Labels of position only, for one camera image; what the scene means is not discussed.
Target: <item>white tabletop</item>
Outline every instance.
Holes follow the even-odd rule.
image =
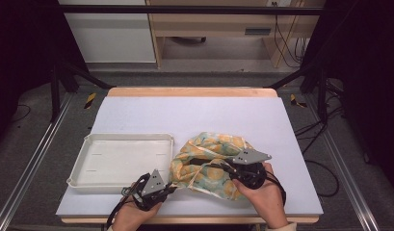
[[[92,128],[92,134],[168,133],[174,137],[173,155],[201,132],[240,136],[256,150],[271,154],[273,159],[269,162],[287,192],[288,217],[323,213],[280,98],[106,97]],[[118,194],[78,193],[69,187],[57,215],[108,216],[120,198]],[[171,216],[256,216],[256,213],[247,201],[218,199],[184,189],[171,194],[156,217]]]

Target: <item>white tray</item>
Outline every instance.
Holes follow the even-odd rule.
[[[90,134],[67,183],[81,193],[120,193],[154,169],[168,182],[172,146],[169,134]]]

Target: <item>white cabinet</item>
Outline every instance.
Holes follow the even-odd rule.
[[[145,5],[144,0],[59,0],[61,5]],[[155,63],[146,13],[66,13],[86,63]]]

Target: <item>hand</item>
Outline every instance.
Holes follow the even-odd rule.
[[[149,211],[140,210],[133,198],[130,196],[115,217],[115,223],[112,225],[114,231],[134,231],[137,230],[142,223],[154,217],[161,208],[162,202],[156,204]]]
[[[263,167],[273,173],[271,164],[263,163]],[[289,224],[284,213],[280,189],[275,183],[265,181],[259,189],[251,190],[236,179],[232,182],[238,191],[253,204],[257,214],[268,223],[269,228],[278,229]]]

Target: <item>floral cloth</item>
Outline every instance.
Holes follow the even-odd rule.
[[[238,192],[227,172],[209,167],[210,164],[227,165],[224,160],[238,155],[242,148],[253,147],[241,137],[201,133],[188,140],[171,161],[170,181],[178,188],[209,193],[219,198],[246,199]],[[208,160],[208,163],[200,166],[190,165],[194,158]]]

